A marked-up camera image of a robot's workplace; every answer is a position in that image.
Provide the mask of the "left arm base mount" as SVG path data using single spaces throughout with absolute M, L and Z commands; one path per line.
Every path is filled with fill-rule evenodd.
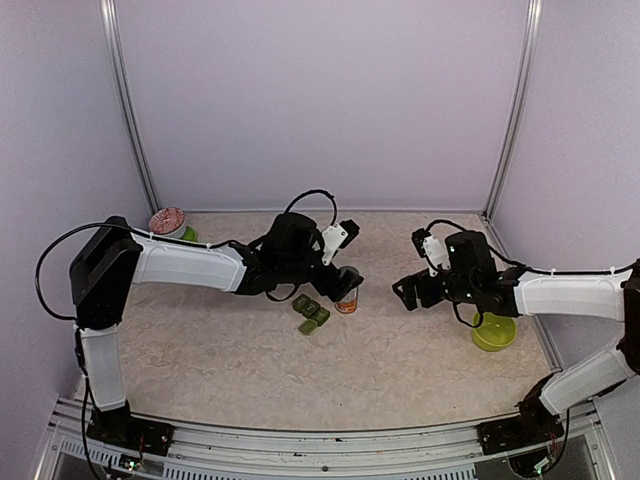
M 128 402 L 114 410 L 91 412 L 87 436 L 105 444 L 166 457 L 175 427 L 169 423 L 137 417 L 131 414 Z

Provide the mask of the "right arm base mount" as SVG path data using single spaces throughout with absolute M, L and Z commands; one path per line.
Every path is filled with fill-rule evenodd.
M 540 395 L 550 375 L 538 381 L 517 404 L 515 416 L 480 423 L 477 435 L 484 455 L 516 450 L 564 435 L 559 414 L 550 413 Z

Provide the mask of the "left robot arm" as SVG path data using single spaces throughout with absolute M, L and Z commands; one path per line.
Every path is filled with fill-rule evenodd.
M 360 233 L 351 219 L 332 218 L 325 229 L 291 206 L 270 229 L 248 244 L 217 244 L 166 238 L 131 227 L 125 218 L 77 227 L 51 243 L 90 229 L 93 236 L 69 267 L 75 354 L 93 404 L 94 426 L 121 445 L 133 443 L 140 424 L 131 415 L 122 381 L 118 326 L 134 284 L 176 284 L 212 288 L 240 296 L 273 296 L 281 285 L 309 284 L 338 302 L 359 287 L 361 275 L 333 260 Z

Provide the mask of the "orange pill bottle grey cap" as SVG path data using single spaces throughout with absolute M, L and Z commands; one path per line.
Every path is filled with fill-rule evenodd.
M 362 278 L 359 271 L 353 266 L 339 268 L 340 276 L 336 291 L 342 295 L 334 304 L 335 309 L 341 314 L 354 313 L 357 309 L 358 288 Z

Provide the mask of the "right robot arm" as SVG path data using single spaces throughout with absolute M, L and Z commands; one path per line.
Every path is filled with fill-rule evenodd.
M 621 322 L 618 340 L 566 370 L 540 381 L 520 402 L 511 426 L 523 444 L 535 442 L 551 421 L 572 406 L 616 388 L 639 373 L 639 265 L 608 271 L 538 270 L 499 255 L 480 231 L 458 228 L 439 241 L 429 228 L 413 232 L 412 243 L 428 267 L 406 276 L 392 289 L 407 310 L 447 301 L 476 308 L 480 329 L 493 314 L 597 317 Z

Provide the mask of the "green weekly pill organizer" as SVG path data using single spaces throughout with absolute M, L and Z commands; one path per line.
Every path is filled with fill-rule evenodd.
M 292 308 L 304 317 L 304 321 L 299 325 L 298 331 L 305 336 L 311 335 L 330 318 L 330 312 L 326 308 L 305 294 L 299 295 L 292 302 Z

